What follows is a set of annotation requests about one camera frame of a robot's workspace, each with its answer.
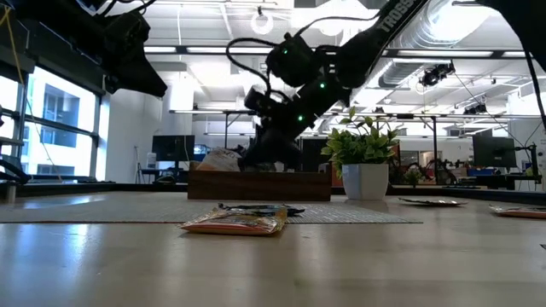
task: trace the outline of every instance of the white flower pot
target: white flower pot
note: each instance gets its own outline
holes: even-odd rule
[[[349,200],[382,200],[389,184],[389,165],[343,165],[343,188]]]

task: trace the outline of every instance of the woven mat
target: woven mat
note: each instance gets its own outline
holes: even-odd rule
[[[226,202],[226,205],[240,203]],[[271,202],[244,204],[263,205]],[[290,217],[288,223],[420,223],[347,205],[343,201],[287,205],[305,209],[300,217]],[[209,212],[215,206],[218,206],[215,201],[186,200],[185,195],[181,194],[128,197],[44,209],[17,209],[4,205],[0,206],[0,223],[183,223]]]

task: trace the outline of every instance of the ductwork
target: ductwork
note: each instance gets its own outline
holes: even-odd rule
[[[454,1],[431,0],[392,41],[390,48],[448,49],[476,30],[489,16],[487,8],[453,6]],[[423,63],[390,60],[386,65],[390,66],[379,77],[378,84],[382,88],[396,88],[420,70]]]

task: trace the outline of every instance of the snack bag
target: snack bag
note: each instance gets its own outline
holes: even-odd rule
[[[501,217],[546,218],[546,208],[543,207],[502,208],[500,206],[489,205],[489,209]]]
[[[241,171],[237,160],[241,156],[229,149],[214,148],[195,168],[197,171]]]
[[[271,235],[281,231],[287,220],[288,210],[247,210],[214,208],[193,221],[178,224],[189,232],[217,235]]]

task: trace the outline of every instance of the potted plant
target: potted plant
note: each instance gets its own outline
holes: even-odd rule
[[[398,144],[398,140],[394,140],[397,131],[380,133],[370,117],[357,121],[355,107],[351,108],[349,118],[340,123],[356,128],[357,133],[332,129],[321,154],[331,156],[330,161],[338,177],[343,177],[343,188],[350,200],[382,200],[388,187],[386,162],[394,155],[392,146]]]

